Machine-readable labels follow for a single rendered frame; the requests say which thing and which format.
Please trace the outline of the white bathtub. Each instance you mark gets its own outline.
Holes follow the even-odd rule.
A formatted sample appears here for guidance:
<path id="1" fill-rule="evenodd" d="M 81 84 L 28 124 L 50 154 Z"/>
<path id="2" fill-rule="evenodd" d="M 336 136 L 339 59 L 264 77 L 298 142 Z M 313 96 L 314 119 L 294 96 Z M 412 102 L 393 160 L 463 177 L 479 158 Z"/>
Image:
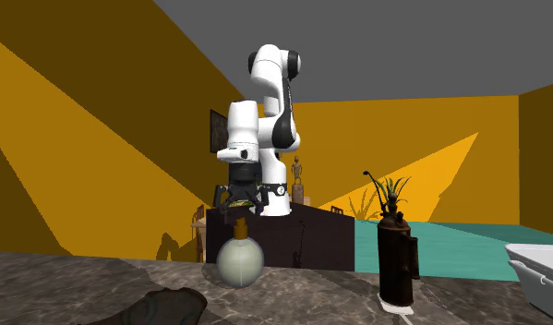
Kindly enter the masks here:
<path id="1" fill-rule="evenodd" d="M 505 249 L 528 302 L 553 318 L 553 245 L 507 244 Z"/>

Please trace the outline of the dark flat rounded object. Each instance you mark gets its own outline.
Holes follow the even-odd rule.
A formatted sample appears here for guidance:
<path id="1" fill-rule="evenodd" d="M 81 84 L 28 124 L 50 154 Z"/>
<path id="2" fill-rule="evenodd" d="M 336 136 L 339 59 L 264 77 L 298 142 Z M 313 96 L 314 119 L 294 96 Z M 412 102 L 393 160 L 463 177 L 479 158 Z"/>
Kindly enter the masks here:
<path id="1" fill-rule="evenodd" d="M 163 288 L 111 317 L 79 325 L 198 325 L 207 305 L 206 297 L 195 289 Z"/>

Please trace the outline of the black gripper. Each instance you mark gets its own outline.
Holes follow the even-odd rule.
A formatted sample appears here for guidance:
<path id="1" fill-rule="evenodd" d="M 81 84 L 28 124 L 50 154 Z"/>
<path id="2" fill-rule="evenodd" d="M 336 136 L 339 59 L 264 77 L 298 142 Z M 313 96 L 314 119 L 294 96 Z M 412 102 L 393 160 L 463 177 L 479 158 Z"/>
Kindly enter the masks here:
<path id="1" fill-rule="evenodd" d="M 254 213 L 260 215 L 269 204 L 268 189 L 260 185 L 261 165 L 253 163 L 230 163 L 229 186 L 217 185 L 214 190 L 213 207 L 225 214 L 235 199 L 250 199 Z"/>

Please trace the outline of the brown figure on pedestal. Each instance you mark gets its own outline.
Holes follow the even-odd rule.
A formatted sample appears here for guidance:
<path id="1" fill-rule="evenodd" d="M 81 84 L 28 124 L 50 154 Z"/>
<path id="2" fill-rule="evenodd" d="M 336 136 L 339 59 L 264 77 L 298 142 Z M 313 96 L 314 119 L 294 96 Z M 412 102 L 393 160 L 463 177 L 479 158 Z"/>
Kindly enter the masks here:
<path id="1" fill-rule="evenodd" d="M 294 164 L 291 166 L 291 172 L 294 174 L 292 185 L 292 202 L 297 204 L 305 203 L 304 185 L 302 184 L 303 167 L 299 163 L 299 157 L 295 155 Z"/>

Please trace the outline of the brown wooden chair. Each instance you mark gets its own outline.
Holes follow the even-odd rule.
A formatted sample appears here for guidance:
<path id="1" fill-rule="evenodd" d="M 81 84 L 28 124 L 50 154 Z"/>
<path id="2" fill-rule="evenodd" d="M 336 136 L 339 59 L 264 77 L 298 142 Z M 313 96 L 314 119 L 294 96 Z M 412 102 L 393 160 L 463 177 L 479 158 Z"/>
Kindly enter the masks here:
<path id="1" fill-rule="evenodd" d="M 197 262 L 206 261 L 206 218 L 205 206 L 200 205 L 192 217 L 190 226 L 193 228 L 192 236 L 196 239 L 196 260 Z"/>

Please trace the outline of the dark robot stand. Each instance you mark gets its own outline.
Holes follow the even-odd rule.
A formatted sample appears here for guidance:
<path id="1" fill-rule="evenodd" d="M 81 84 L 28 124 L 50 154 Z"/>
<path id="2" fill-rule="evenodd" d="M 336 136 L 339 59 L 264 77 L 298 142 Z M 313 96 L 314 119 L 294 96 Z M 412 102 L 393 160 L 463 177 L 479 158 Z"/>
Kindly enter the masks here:
<path id="1" fill-rule="evenodd" d="M 246 220 L 247 234 L 263 250 L 268 267 L 326 271 L 355 269 L 355 220 L 293 203 L 286 216 L 257 216 L 247 207 L 226 214 L 206 211 L 206 261 L 214 263 L 223 244 L 234 237 L 235 222 Z"/>

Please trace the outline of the round glass bottle gold neck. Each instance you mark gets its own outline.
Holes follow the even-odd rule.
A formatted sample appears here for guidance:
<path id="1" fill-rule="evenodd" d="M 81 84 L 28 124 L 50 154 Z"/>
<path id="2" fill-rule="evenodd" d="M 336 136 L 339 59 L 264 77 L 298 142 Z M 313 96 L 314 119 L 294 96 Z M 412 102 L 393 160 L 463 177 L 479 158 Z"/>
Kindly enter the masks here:
<path id="1" fill-rule="evenodd" d="M 257 241 L 248 236 L 244 217 L 236 220 L 234 235 L 222 245 L 216 265 L 221 280 L 236 289 L 250 286 L 262 273 L 263 250 Z"/>

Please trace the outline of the dark wall picture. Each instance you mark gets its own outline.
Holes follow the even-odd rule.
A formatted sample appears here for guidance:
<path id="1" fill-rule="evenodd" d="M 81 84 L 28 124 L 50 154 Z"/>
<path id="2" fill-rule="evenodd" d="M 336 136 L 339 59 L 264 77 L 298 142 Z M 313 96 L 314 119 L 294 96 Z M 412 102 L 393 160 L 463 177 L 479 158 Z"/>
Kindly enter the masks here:
<path id="1" fill-rule="evenodd" d="M 210 152 L 216 153 L 227 148 L 228 119 L 214 110 L 210 110 Z"/>

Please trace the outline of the green potted plant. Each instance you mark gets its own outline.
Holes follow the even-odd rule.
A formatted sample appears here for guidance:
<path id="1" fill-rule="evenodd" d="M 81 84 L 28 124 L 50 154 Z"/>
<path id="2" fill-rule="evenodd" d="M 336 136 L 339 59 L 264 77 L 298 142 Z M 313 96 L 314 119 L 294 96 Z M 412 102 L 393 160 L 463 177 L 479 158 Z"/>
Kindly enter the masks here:
<path id="1" fill-rule="evenodd" d="M 387 214 L 389 207 L 394 207 L 398 202 L 404 201 L 400 198 L 403 188 L 408 183 L 411 177 L 401 177 L 396 181 L 393 181 L 390 177 L 385 177 L 384 181 L 375 180 L 375 186 L 382 198 L 379 198 L 381 210 L 384 214 Z"/>

